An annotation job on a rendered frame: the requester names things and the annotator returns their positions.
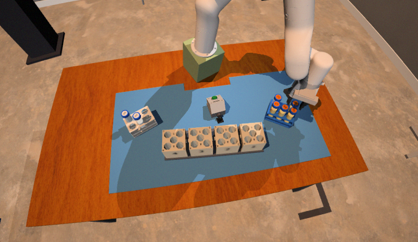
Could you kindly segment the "conical tube with pink liquid and blue cap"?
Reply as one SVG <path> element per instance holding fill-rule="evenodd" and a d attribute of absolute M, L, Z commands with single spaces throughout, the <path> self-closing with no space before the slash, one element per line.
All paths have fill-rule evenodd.
<path fill-rule="evenodd" d="M 273 102 L 274 101 L 281 101 L 282 100 L 282 96 L 280 95 L 280 94 L 276 94 L 275 96 L 274 96 L 274 100 L 273 100 Z"/>

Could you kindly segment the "blue tube rack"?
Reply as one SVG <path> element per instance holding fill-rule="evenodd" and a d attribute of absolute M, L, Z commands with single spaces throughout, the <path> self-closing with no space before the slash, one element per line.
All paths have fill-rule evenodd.
<path fill-rule="evenodd" d="M 276 124 L 279 124 L 279 125 L 281 125 L 281 126 L 284 126 L 284 127 L 287 127 L 287 128 L 290 128 L 290 126 L 293 124 L 293 122 L 294 122 L 294 117 L 291 119 L 291 120 L 289 120 L 289 119 L 287 119 L 287 117 L 286 117 L 286 115 L 288 114 L 288 112 L 289 111 L 287 111 L 286 112 L 286 114 L 283 116 L 283 117 L 281 117 L 281 116 L 279 116 L 278 115 L 278 112 L 279 112 L 279 110 L 280 110 L 280 107 L 277 109 L 277 111 L 276 111 L 276 113 L 275 114 L 272 114 L 271 112 L 270 112 L 270 108 L 271 108 L 271 106 L 272 106 L 272 102 L 273 102 L 273 100 L 270 102 L 270 104 L 269 104 L 269 106 L 268 106 L 268 109 L 267 109 L 267 112 L 266 112 L 266 115 L 265 115 L 265 120 L 268 120 L 268 121 L 270 121 L 270 122 L 274 122 L 274 123 L 276 123 Z M 273 115 L 274 117 L 271 117 L 271 116 L 268 116 L 268 114 L 269 115 Z M 282 119 L 282 120 L 278 120 L 278 119 L 276 119 L 276 117 L 278 117 L 278 118 L 280 118 L 280 119 Z M 284 122 L 284 120 L 286 120 L 286 121 L 289 121 L 290 123 L 287 123 L 287 122 Z"/>

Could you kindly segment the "light blue bench mat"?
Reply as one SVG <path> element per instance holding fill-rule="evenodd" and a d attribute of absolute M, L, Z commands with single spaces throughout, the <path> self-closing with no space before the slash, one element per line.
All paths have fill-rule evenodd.
<path fill-rule="evenodd" d="M 295 80 L 285 71 L 229 77 L 230 85 L 186 90 L 183 84 L 116 93 L 110 156 L 109 194 L 165 187 L 261 171 L 330 157 L 309 105 L 299 110 L 290 128 L 265 120 L 276 94 L 287 104 L 284 89 Z M 211 118 L 207 99 L 221 95 L 223 120 Z M 148 106 L 158 125 L 133 137 L 121 116 Z M 262 152 L 164 160 L 162 130 L 262 122 Z"/>

